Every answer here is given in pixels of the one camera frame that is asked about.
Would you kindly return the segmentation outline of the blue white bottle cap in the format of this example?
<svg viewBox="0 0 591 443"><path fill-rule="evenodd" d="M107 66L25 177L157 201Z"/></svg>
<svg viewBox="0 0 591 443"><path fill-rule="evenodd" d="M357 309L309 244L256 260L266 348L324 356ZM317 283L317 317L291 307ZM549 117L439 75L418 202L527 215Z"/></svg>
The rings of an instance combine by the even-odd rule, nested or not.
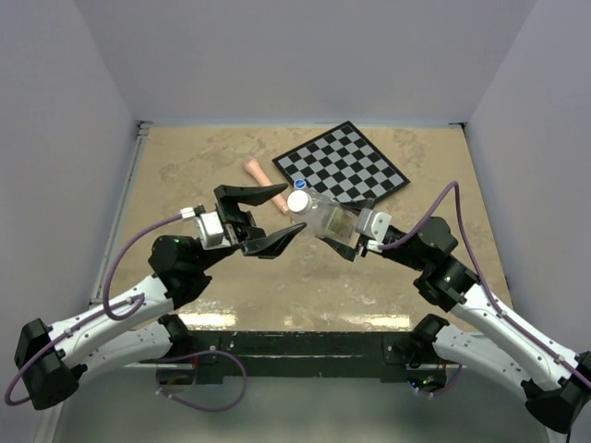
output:
<svg viewBox="0 0 591 443"><path fill-rule="evenodd" d="M297 179L294 181L294 189L301 190L308 187L308 183L305 179Z"/></svg>

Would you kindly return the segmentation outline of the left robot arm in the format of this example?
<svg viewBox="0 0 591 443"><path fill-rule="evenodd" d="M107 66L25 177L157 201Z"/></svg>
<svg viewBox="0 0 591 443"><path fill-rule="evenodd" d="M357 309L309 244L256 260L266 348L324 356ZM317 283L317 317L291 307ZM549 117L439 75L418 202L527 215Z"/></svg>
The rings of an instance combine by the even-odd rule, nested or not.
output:
<svg viewBox="0 0 591 443"><path fill-rule="evenodd" d="M250 212L241 209L262 205L286 188L217 186L214 210L184 208L137 233L124 252L144 235L173 222L193 221L199 231L196 237L159 236L151 247L151 273L118 296L112 297L110 290L121 255L107 271L99 305L52 324L40 318L25 324L14 356L18 372L6 388L6 404L31 403L43 411L68 399L82 382L114 368L146 360L185 360L191 336L174 312L204 292L211 283L207 270L236 251L246 257L279 257L303 231L303 224L296 224L267 234Z"/></svg>

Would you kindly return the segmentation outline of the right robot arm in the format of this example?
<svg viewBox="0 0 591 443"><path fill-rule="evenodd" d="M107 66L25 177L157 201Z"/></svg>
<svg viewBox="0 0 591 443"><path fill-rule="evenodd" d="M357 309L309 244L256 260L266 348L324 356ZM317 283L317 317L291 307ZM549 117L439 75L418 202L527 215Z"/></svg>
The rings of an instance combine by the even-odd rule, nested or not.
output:
<svg viewBox="0 0 591 443"><path fill-rule="evenodd" d="M430 315L413 331L417 360L439 356L466 365L515 392L548 430L569 434L590 400L590 354L554 341L504 304L477 263L466 266L453 255L459 241L433 212L405 233L367 202L332 201L321 239L348 260L371 252L418 271L418 293L480 333L470 343L459 328Z"/></svg>

